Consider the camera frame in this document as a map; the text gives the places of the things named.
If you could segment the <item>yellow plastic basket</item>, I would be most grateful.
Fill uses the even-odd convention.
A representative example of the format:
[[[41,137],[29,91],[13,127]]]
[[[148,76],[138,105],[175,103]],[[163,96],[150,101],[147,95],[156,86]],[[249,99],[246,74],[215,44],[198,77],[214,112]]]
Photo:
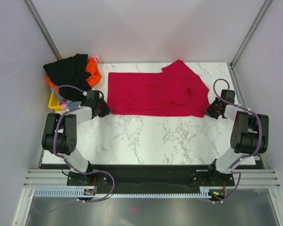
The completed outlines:
[[[51,92],[48,107],[54,111],[62,111],[66,108],[65,99],[61,95],[56,94],[54,91]]]

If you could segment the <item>crimson red t shirt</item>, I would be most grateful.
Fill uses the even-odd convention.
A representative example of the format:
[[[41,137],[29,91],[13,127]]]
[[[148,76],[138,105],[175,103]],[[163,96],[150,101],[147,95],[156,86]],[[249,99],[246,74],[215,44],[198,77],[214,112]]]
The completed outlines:
[[[108,75],[108,106],[113,114],[204,117],[209,89],[182,60],[159,73]]]

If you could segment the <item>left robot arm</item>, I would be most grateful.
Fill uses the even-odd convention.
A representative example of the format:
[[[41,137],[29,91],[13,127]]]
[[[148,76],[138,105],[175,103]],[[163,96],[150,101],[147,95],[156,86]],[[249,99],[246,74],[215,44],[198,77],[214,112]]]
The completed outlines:
[[[68,104],[65,111],[49,113],[42,136],[42,148],[62,159],[69,168],[70,185],[97,185],[98,176],[92,172],[91,163],[86,160],[77,147],[77,126],[95,117],[105,117],[111,109],[99,90],[83,92],[79,104]]]

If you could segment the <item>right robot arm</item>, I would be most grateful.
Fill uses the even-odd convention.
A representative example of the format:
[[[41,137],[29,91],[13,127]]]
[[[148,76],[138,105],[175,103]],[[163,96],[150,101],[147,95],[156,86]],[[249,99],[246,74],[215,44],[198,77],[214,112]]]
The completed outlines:
[[[205,179],[214,186],[234,184],[233,170],[249,157],[264,153],[268,148],[269,116],[234,106],[235,92],[224,89],[221,97],[207,108],[207,115],[233,121],[230,147],[208,167]]]

